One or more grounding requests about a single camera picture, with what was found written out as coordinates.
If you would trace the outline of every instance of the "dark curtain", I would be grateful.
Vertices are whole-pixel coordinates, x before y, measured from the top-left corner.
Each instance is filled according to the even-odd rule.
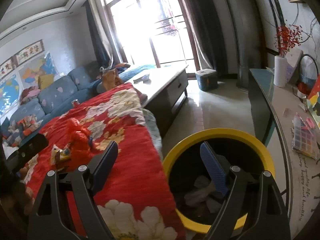
[[[228,63],[220,20],[213,0],[185,0],[198,42],[219,76],[228,74]]]
[[[104,48],[101,38],[99,36],[96,23],[94,21],[92,11],[90,8],[89,1],[85,1],[84,3],[85,10],[87,12],[87,19],[88,19],[88,25],[90,30],[90,36],[93,44],[94,53],[97,58],[97,62],[100,66],[108,66],[110,58],[108,56],[108,53],[106,49]]]

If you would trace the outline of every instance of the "world map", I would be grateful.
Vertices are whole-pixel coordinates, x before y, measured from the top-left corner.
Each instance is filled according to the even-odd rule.
[[[19,84],[16,75],[0,85],[0,114],[8,110],[19,99]]]

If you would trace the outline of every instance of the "red floral blanket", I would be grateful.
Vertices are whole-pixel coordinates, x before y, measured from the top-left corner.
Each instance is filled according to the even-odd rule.
[[[139,98],[130,83],[76,106],[40,130],[49,140],[49,146],[29,162],[26,184],[34,197],[51,169],[53,144],[64,148],[69,142],[66,120],[71,117],[92,132],[98,150],[92,150],[91,156],[101,153],[111,140],[118,143],[116,163],[103,190],[94,197],[115,238],[185,239],[161,161],[145,127]],[[83,163],[77,163],[72,157],[70,164],[76,167]],[[86,235],[71,195],[68,195],[68,201],[77,232]]]

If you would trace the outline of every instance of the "blue gripper pad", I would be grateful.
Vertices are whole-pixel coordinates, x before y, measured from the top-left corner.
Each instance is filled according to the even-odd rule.
[[[227,187],[227,174],[215,157],[215,154],[216,153],[207,142],[201,144],[200,156],[204,166],[206,167],[216,190],[221,192],[223,196],[226,196],[229,192]]]

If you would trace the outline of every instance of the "sofa cushion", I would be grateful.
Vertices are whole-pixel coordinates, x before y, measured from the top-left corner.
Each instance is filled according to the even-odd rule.
[[[13,113],[13,115],[10,118],[10,123],[12,121],[20,121],[22,118],[26,117],[27,115],[34,114],[37,118],[37,121],[42,120],[45,113],[42,109],[41,105],[39,104],[38,98],[33,98],[28,103],[20,106],[17,111]]]
[[[63,76],[42,90],[38,98],[44,112],[49,114],[77,91],[78,89],[71,78],[69,76]]]
[[[39,87],[41,90],[47,88],[53,83],[53,74],[47,74],[39,77]]]
[[[89,90],[89,89],[83,89],[83,90],[80,90],[80,91],[74,93],[67,100],[63,101],[59,107],[57,107],[56,109],[54,109],[51,112],[52,118],[60,116],[64,113],[66,113],[67,111],[69,111],[71,108],[73,108],[72,103],[71,103],[73,100],[78,99],[79,103],[83,103],[83,102],[89,100],[90,98],[92,98],[93,96],[94,95],[91,93],[91,90]]]
[[[99,69],[99,64],[93,61],[86,66],[76,67],[68,73],[68,76],[81,90],[90,87],[91,83],[97,80],[97,77],[100,76]]]

